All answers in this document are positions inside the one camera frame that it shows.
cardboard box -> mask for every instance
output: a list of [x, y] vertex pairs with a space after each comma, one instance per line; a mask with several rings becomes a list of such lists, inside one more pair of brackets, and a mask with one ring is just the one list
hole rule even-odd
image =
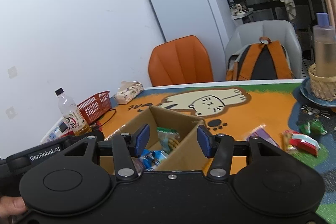
[[[180, 134], [180, 144], [174, 149], [156, 170], [202, 170], [208, 163], [197, 142], [197, 127], [205, 124], [204, 119], [192, 115], [186, 115], [174, 110], [151, 106], [130, 120], [120, 133], [133, 134], [143, 124], [150, 126], [150, 138], [146, 149], [161, 150], [157, 127], [171, 128]], [[109, 174], [113, 174], [113, 157], [100, 157], [100, 166]]]

red plastic basket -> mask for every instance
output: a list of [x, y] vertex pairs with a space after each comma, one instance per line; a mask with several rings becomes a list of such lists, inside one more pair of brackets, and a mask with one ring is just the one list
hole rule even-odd
[[109, 93], [109, 91], [97, 93], [78, 105], [80, 112], [88, 124], [97, 121], [111, 109]]

gray chair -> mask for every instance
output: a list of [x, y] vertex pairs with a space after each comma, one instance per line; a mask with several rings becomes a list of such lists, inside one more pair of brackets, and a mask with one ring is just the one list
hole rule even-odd
[[243, 46], [259, 42], [259, 37], [279, 40], [285, 47], [291, 70], [297, 79], [301, 78], [302, 52], [291, 23], [286, 20], [264, 20], [240, 25], [235, 30], [225, 49], [226, 68], [231, 55]]

black circular disc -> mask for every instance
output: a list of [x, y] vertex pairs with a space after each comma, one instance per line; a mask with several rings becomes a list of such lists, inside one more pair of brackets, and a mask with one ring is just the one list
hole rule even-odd
[[93, 162], [76, 158], [65, 156], [52, 166], [46, 161], [29, 170], [20, 181], [26, 205], [49, 214], [72, 214], [101, 201], [111, 188], [110, 175]]
[[315, 170], [281, 156], [265, 157], [241, 169], [234, 188], [250, 207], [278, 216], [316, 210], [325, 191]]

bottle label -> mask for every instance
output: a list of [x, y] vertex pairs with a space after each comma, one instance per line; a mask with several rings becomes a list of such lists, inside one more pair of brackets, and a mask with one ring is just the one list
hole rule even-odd
[[64, 116], [64, 119], [73, 132], [81, 130], [87, 124], [79, 109]]

